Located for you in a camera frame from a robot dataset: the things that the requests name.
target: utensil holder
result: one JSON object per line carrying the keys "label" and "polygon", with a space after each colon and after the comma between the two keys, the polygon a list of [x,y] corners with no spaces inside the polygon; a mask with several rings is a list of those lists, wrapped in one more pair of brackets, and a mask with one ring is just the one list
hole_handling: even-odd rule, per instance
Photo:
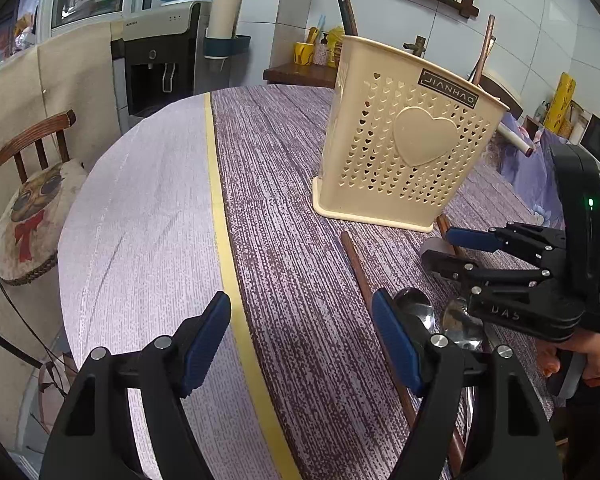
{"label": "utensil holder", "polygon": [[507,110],[433,63],[345,36],[314,209],[430,232]]}

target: cartoon dog cushion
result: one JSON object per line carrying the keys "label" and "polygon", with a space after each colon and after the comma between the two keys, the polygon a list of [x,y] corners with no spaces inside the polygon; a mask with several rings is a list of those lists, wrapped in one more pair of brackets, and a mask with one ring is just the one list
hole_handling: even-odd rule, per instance
{"label": "cartoon dog cushion", "polygon": [[86,178],[78,161],[70,160],[20,186],[0,218],[3,280],[27,283],[54,266],[64,220]]}

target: purple tablecloth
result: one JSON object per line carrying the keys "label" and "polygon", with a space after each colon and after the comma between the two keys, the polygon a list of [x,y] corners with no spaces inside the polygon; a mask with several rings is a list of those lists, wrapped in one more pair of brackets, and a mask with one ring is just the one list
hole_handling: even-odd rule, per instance
{"label": "purple tablecloth", "polygon": [[[372,288],[417,286],[438,318],[456,292],[422,270],[418,248],[429,235],[327,219],[312,209],[332,95],[294,86],[213,93],[225,212],[260,367],[301,473],[306,480],[384,480],[407,425],[340,232],[351,233]],[[445,213],[453,225],[481,230],[534,221],[510,185],[482,164]],[[483,261],[522,265],[500,253]],[[550,412],[532,343],[498,332]]]}

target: yellow cup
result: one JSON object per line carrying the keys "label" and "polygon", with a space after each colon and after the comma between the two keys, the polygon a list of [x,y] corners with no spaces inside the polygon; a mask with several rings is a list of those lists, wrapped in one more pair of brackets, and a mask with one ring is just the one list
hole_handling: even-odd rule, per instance
{"label": "yellow cup", "polygon": [[313,43],[295,43],[294,44],[294,63],[296,65],[311,65],[314,60]]}

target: blue gripper pad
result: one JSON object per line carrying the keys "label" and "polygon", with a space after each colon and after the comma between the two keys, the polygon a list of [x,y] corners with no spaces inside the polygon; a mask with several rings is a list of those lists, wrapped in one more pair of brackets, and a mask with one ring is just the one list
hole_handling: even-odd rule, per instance
{"label": "blue gripper pad", "polygon": [[231,319],[231,300],[224,292],[218,294],[207,308],[208,316],[184,357],[180,386],[187,395],[202,386]]}
{"label": "blue gripper pad", "polygon": [[391,305],[381,291],[376,291],[371,302],[371,316],[382,343],[389,354],[400,382],[416,396],[422,396],[424,382],[420,377],[418,353],[395,317]]}
{"label": "blue gripper pad", "polygon": [[502,248],[502,241],[498,240],[493,233],[459,227],[449,228],[445,234],[445,240],[451,245],[487,253],[494,253]]}

